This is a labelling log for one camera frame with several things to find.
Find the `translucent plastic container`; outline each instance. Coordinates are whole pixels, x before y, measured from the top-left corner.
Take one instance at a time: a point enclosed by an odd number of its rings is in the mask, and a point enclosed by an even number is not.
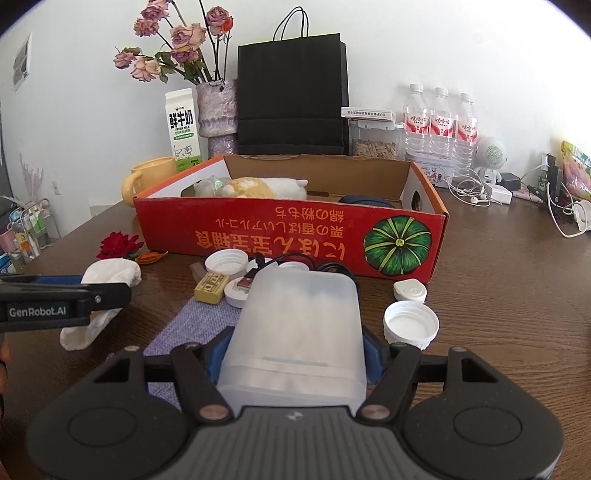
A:
[[[350,155],[396,160],[395,121],[349,119]]]
[[[366,396],[355,283],[335,273],[265,268],[224,356],[218,390],[243,406],[347,405]]]

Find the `plush hamster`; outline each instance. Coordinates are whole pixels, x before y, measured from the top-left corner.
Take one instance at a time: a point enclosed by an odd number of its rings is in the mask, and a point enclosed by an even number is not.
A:
[[[222,189],[222,197],[305,200],[307,185],[308,180],[243,177],[230,180]]]

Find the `power adapter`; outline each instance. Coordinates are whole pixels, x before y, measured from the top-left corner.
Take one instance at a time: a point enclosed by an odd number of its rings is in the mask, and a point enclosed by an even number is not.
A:
[[[513,194],[503,185],[493,185],[491,183],[484,183],[483,185],[486,194],[491,201],[497,201],[499,203],[504,203],[505,205],[509,205],[511,203]]]
[[[501,181],[499,185],[505,187],[511,192],[521,190],[521,179],[517,175],[513,175],[511,172],[501,173]]]

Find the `flower vase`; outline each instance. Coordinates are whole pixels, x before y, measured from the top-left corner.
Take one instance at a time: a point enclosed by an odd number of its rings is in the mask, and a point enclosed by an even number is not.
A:
[[[197,85],[199,135],[208,139],[208,158],[238,151],[236,105],[236,80]]]

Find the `snack bag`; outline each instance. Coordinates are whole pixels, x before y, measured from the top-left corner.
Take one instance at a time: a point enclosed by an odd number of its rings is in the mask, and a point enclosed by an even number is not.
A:
[[[591,158],[566,141],[562,142],[560,149],[566,189],[574,197],[591,200]]]

